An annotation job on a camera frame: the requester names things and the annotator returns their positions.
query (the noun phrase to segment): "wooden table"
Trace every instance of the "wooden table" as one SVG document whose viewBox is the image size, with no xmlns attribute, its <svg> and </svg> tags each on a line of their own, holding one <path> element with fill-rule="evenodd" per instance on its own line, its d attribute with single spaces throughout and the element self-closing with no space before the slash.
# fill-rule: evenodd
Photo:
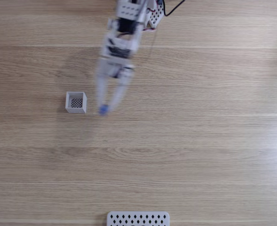
<svg viewBox="0 0 277 226">
<path fill-rule="evenodd" d="M 104 226 L 111 210 L 277 226 L 277 0 L 186 1 L 151 53 L 143 34 L 125 99 L 99 117 L 115 4 L 0 0 L 0 226 Z M 87 94 L 86 115 L 66 91 Z"/>
</svg>

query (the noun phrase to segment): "diamond-shaped hole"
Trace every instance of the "diamond-shaped hole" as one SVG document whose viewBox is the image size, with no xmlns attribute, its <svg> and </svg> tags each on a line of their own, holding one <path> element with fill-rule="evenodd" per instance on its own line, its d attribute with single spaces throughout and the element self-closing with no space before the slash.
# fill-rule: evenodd
<svg viewBox="0 0 277 226">
<path fill-rule="evenodd" d="M 83 106 L 83 99 L 72 99 L 71 107 L 81 108 Z"/>
</svg>

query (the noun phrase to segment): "black wire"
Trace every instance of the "black wire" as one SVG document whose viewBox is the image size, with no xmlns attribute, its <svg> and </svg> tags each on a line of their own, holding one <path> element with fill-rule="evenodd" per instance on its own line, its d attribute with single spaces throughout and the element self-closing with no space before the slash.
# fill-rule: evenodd
<svg viewBox="0 0 277 226">
<path fill-rule="evenodd" d="M 165 0 L 163 0 L 162 2 L 163 2 L 163 13 L 165 14 L 165 16 L 169 16 L 169 15 L 171 15 L 171 14 L 175 11 L 175 9 L 177 9 L 182 3 L 184 3 L 185 0 L 182 0 L 182 1 L 181 1 L 174 9 L 172 9 L 172 11 L 169 12 L 168 14 L 166 14 L 166 4 L 165 4 Z"/>
</svg>

